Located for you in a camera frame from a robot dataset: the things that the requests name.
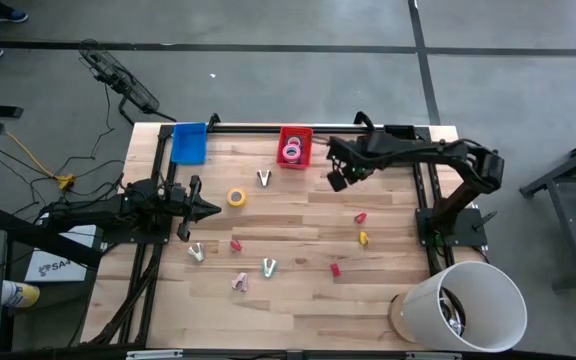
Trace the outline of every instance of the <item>yellow tape roll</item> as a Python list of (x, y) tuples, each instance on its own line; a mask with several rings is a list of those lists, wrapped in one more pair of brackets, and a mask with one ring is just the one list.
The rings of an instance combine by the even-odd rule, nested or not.
[(246, 193), (241, 189), (230, 189), (228, 192), (228, 204), (239, 207), (246, 203)]

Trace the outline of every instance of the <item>clothespin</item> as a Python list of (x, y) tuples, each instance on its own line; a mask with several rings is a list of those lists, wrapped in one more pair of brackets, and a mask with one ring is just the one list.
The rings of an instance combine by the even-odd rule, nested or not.
[(239, 273), (237, 278), (230, 282), (233, 290), (246, 291), (248, 290), (248, 274)]
[(204, 261), (205, 258), (204, 244), (197, 243), (195, 245), (197, 245), (197, 250), (193, 248), (194, 245), (190, 245), (190, 247), (188, 247), (188, 254), (192, 255), (195, 258), (195, 260), (202, 262)]
[(272, 173), (270, 172), (270, 170), (266, 170), (265, 174), (261, 170), (257, 170), (257, 176), (259, 177), (259, 180), (261, 181), (261, 186), (263, 187), (268, 186), (268, 180), (270, 180), (271, 175)]
[(337, 264), (330, 265), (330, 271), (332, 271), (332, 276), (334, 277), (341, 275), (341, 270), (339, 270), (339, 265)]
[(368, 234), (366, 234), (364, 231), (359, 233), (359, 243), (361, 245), (367, 245), (368, 244)]
[(277, 268), (277, 260), (265, 258), (263, 261), (264, 276), (271, 277)]
[(368, 216), (366, 213), (360, 213), (359, 215), (355, 216), (355, 222), (357, 224), (363, 224), (363, 222), (366, 221), (366, 216)]
[(235, 251), (241, 251), (241, 244), (237, 240), (230, 240), (230, 247)]

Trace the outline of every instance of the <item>small red object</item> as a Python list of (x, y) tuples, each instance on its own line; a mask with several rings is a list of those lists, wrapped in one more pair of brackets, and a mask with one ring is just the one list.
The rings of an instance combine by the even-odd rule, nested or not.
[[(310, 166), (310, 151), (312, 148), (312, 129), (300, 127), (282, 126), (279, 132), (279, 144), (277, 145), (277, 164), (284, 168), (305, 169)], [(301, 156), (296, 163), (289, 163), (284, 159), (283, 150), (288, 139), (297, 137), (301, 139)]]
[(237, 240), (231, 240), (230, 241), (230, 247), (236, 251), (241, 251), (241, 244)]
[(355, 222), (357, 224), (363, 224), (364, 221), (366, 221), (366, 213), (361, 213), (357, 216), (355, 216)]
[(337, 264), (330, 265), (330, 270), (332, 271), (332, 276), (334, 276), (334, 277), (341, 275), (341, 271), (339, 270), (339, 265), (337, 265)]

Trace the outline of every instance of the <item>tape roll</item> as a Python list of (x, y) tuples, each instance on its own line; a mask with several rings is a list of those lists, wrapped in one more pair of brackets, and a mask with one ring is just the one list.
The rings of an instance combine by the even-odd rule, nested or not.
[(286, 145), (290, 145), (290, 144), (295, 144), (295, 145), (301, 147), (301, 139), (297, 136), (293, 136), (291, 138), (288, 138), (288, 141), (286, 141)]
[(294, 164), (299, 161), (299, 158), (301, 157), (301, 149), (295, 144), (288, 144), (284, 146), (284, 150), (281, 154), (287, 163)]
[(246, 193), (241, 189), (230, 189), (227, 200), (230, 206), (242, 206), (246, 203)]

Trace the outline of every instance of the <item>white clothespin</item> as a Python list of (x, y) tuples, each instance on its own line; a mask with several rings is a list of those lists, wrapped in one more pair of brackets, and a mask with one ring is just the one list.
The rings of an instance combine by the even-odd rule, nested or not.
[(264, 266), (264, 276), (271, 277), (272, 274), (275, 272), (275, 269), (277, 268), (277, 260), (265, 258), (263, 261), (263, 266)]
[(257, 170), (257, 176), (259, 177), (259, 180), (261, 180), (261, 186), (266, 187), (268, 186), (268, 180), (270, 179), (270, 176), (272, 175), (272, 173), (270, 172), (270, 170), (266, 170), (266, 173), (262, 173), (261, 170)]
[(230, 283), (232, 284), (233, 290), (246, 291), (248, 290), (248, 274), (239, 273), (239, 276)]
[(188, 254), (192, 255), (195, 260), (202, 262), (204, 261), (205, 255), (204, 255), (204, 244), (202, 243), (197, 243), (197, 251), (195, 251), (195, 249), (193, 248), (193, 245), (190, 245), (190, 247), (188, 247)]

